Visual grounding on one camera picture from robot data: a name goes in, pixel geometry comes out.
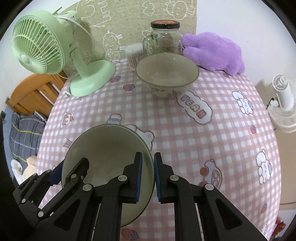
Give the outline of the glass mug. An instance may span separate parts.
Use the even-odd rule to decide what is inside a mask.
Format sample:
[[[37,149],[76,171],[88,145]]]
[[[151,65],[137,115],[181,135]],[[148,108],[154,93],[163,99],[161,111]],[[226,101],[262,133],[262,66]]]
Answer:
[[[143,50],[144,54],[147,56],[154,55],[158,53],[158,35],[150,33],[143,39]]]

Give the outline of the cotton swab container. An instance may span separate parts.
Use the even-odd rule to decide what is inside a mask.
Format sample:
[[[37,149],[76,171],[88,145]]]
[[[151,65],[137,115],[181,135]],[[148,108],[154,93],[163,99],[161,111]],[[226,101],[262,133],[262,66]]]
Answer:
[[[136,70],[138,60],[144,56],[142,43],[131,43],[124,49],[125,58],[132,71]]]

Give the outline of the pink checkered tablecloth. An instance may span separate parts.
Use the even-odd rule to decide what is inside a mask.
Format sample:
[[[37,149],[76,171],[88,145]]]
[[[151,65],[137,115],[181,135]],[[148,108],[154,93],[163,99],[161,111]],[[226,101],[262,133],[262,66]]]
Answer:
[[[246,75],[201,70],[183,96],[151,95],[126,63],[114,78],[81,98],[64,85],[49,115],[37,172],[53,169],[72,143],[93,126],[128,126],[190,183],[211,183],[266,237],[278,216],[278,143],[259,93]]]

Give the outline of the pile of clothes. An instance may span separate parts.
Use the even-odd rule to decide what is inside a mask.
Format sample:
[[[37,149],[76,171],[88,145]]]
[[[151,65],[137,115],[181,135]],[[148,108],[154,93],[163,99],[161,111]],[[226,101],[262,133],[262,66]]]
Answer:
[[[11,160],[11,168],[18,184],[22,184],[27,178],[36,174],[36,161],[37,156],[30,156],[27,158],[26,168],[23,169],[20,162],[15,159]]]

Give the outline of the glass jar black lid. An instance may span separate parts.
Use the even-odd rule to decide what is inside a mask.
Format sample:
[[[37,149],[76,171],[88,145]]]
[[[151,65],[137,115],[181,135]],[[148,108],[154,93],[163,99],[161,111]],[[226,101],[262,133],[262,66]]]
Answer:
[[[175,20],[156,20],[151,22],[152,45],[155,53],[181,54],[182,34],[180,22]]]

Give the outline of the red gift bag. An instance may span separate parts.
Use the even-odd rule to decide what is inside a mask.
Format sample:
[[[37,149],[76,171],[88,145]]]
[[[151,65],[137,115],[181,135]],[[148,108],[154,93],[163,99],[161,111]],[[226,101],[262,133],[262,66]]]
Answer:
[[[278,235],[282,230],[284,230],[285,226],[286,226],[286,224],[283,221],[281,221],[281,218],[279,218],[279,217],[277,217],[275,224],[276,224],[276,226],[275,226],[275,229],[272,233],[273,237]]]

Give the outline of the grey plaid pillow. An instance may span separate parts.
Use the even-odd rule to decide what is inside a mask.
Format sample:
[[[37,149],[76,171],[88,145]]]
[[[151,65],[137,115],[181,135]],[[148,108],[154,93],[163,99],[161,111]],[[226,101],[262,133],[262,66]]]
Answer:
[[[11,117],[10,151],[14,159],[26,162],[37,156],[47,117],[38,111],[24,115],[14,112]]]

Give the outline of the purple plush toy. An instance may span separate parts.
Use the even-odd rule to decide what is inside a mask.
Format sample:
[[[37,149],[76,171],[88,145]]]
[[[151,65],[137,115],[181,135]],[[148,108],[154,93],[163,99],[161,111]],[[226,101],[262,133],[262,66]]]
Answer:
[[[184,34],[182,54],[209,71],[224,71],[233,76],[245,72],[242,51],[231,39],[211,32]]]

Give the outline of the white standing fan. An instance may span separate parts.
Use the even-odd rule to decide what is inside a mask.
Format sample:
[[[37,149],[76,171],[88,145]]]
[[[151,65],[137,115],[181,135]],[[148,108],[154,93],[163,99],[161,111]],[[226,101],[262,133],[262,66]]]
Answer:
[[[275,97],[267,105],[273,126],[284,132],[295,132],[295,82],[284,75],[276,75],[271,83]]]

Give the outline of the green patterned wall cloth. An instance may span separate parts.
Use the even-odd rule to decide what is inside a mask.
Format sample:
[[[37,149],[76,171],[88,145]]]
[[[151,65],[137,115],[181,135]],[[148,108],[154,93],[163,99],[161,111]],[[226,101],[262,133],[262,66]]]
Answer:
[[[125,46],[141,42],[155,20],[180,22],[180,32],[195,33],[197,1],[77,1],[66,11],[76,11],[81,27],[74,33],[85,62],[124,58]]]

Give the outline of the green desk fan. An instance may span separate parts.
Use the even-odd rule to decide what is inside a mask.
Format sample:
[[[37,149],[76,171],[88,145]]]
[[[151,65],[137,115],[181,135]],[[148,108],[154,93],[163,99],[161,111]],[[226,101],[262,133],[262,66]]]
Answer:
[[[78,75],[72,79],[70,93],[83,97],[99,90],[113,77],[116,66],[107,60],[86,64],[73,35],[81,26],[76,11],[63,15],[43,9],[18,19],[12,33],[12,51],[20,64],[37,74],[58,74],[72,61]]]

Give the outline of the floral ceramic bowl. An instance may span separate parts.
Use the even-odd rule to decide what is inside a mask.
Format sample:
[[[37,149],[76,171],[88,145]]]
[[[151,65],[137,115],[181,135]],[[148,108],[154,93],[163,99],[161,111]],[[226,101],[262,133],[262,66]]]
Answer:
[[[182,95],[200,74],[198,66],[191,59],[174,53],[146,56],[139,61],[135,72],[145,88],[161,98]]]
[[[82,158],[89,161],[84,183],[93,186],[106,184],[132,164],[136,152],[142,153],[142,179],[139,202],[122,206],[121,224],[126,226],[145,210],[154,191],[154,164],[151,155],[154,134],[135,125],[105,124],[84,132],[68,150],[63,164],[62,184]]]

